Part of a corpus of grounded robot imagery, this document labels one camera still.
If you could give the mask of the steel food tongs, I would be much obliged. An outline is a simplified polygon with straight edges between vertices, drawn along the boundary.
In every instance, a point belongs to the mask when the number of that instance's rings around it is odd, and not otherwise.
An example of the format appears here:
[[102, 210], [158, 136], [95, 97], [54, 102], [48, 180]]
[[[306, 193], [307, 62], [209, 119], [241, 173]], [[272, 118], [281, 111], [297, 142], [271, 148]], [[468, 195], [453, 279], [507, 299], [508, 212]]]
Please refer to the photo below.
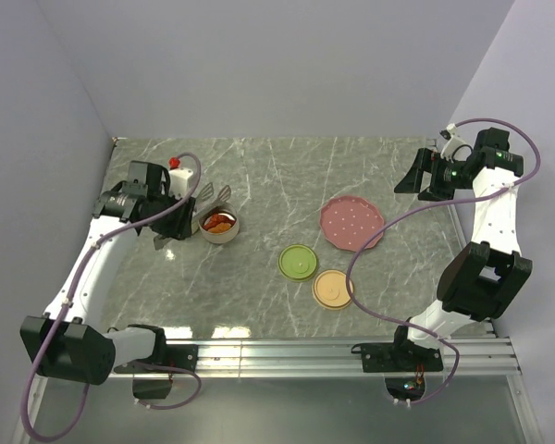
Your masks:
[[218, 192], [215, 192], [213, 182], [209, 182], [203, 186], [195, 199], [195, 206], [191, 218], [192, 233], [199, 230], [199, 222], [206, 214], [229, 200], [231, 192], [232, 189], [229, 185], [225, 185]]

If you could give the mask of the orange fried food piece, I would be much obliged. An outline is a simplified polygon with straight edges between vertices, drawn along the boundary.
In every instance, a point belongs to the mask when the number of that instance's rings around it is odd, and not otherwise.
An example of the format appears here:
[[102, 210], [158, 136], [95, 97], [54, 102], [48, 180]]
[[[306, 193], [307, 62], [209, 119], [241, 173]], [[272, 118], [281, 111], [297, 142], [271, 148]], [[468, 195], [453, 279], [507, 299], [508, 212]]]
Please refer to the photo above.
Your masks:
[[212, 228], [210, 228], [210, 227], [207, 227], [207, 228], [204, 227], [204, 229], [205, 229], [207, 232], [210, 232], [210, 233], [213, 233], [213, 234], [224, 233], [224, 232], [230, 230], [231, 228], [232, 228], [232, 224], [231, 224], [230, 222], [221, 223], [221, 224], [218, 224], [217, 226], [212, 227]]

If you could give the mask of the green round lid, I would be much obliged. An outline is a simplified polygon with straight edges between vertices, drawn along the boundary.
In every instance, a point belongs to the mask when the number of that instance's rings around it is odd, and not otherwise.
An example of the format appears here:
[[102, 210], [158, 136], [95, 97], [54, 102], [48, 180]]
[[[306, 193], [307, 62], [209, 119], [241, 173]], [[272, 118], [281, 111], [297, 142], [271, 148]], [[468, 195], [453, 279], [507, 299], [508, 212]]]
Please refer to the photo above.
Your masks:
[[292, 244], [279, 255], [277, 265], [280, 273], [294, 282], [310, 279], [318, 268], [316, 253], [303, 244]]

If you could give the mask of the red sausage piece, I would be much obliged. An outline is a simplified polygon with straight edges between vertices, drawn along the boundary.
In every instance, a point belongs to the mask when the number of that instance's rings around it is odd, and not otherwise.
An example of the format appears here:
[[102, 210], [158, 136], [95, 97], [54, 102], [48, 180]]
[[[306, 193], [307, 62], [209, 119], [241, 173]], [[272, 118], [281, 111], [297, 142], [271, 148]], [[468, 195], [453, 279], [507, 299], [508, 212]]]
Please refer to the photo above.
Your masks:
[[228, 222], [228, 217], [227, 217], [226, 215], [224, 215], [224, 214], [222, 214], [222, 213], [215, 213], [215, 214], [212, 214], [212, 215], [206, 220], [204, 226], [205, 226], [206, 228], [207, 228], [207, 227], [212, 228], [212, 227], [217, 226], [218, 224], [227, 223], [227, 222]]

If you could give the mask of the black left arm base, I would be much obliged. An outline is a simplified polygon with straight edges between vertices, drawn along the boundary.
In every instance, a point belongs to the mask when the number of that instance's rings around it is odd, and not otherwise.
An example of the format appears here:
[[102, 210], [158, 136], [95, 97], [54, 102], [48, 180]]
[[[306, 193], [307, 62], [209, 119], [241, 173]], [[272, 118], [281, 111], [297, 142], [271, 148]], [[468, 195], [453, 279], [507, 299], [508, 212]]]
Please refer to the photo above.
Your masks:
[[[162, 401], [171, 393], [175, 375], [194, 376], [198, 362], [199, 346], [194, 344], [167, 345], [158, 362], [142, 359], [128, 367], [134, 375], [132, 394], [138, 401]], [[137, 377], [139, 373], [162, 373], [162, 379]]]

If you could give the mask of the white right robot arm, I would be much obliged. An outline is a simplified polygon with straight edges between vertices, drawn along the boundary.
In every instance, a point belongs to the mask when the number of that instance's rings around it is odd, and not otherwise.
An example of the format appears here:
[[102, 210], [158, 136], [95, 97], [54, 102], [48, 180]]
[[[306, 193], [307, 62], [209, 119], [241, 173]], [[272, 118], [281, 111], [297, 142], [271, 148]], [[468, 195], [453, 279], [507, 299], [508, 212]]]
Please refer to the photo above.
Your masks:
[[397, 327], [389, 357], [402, 370], [429, 359], [438, 351], [438, 341], [461, 327], [501, 317], [533, 269], [516, 234], [517, 181], [524, 160], [511, 153], [508, 131], [479, 131], [463, 160], [454, 157], [465, 145], [456, 126], [448, 125], [441, 135], [446, 141], [442, 150], [420, 149], [394, 191], [433, 203], [452, 200], [457, 190], [473, 191], [473, 233], [443, 271], [436, 299]]

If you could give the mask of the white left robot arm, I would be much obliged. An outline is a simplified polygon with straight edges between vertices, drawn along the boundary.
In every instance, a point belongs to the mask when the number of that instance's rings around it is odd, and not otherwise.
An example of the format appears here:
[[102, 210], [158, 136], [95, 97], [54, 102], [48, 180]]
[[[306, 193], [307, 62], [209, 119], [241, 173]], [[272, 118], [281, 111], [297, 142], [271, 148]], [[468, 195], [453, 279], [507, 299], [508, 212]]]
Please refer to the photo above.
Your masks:
[[126, 179], [99, 196], [65, 284], [42, 315], [26, 317], [20, 328], [35, 375], [101, 385], [123, 364], [137, 361], [148, 372], [166, 366], [163, 328], [98, 327], [116, 273], [144, 229], [171, 240], [190, 237], [200, 179], [199, 166], [169, 170], [132, 161]]

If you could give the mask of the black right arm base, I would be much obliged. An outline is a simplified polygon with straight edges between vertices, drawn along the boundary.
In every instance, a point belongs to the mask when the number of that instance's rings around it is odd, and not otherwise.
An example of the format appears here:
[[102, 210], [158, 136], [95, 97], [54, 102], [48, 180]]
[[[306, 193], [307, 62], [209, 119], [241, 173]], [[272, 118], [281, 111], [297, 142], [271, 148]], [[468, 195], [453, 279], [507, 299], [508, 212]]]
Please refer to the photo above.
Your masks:
[[414, 345], [388, 342], [361, 343], [352, 348], [359, 354], [365, 374], [384, 374], [385, 388], [394, 401], [413, 403], [426, 394], [426, 373], [444, 369], [441, 352]]

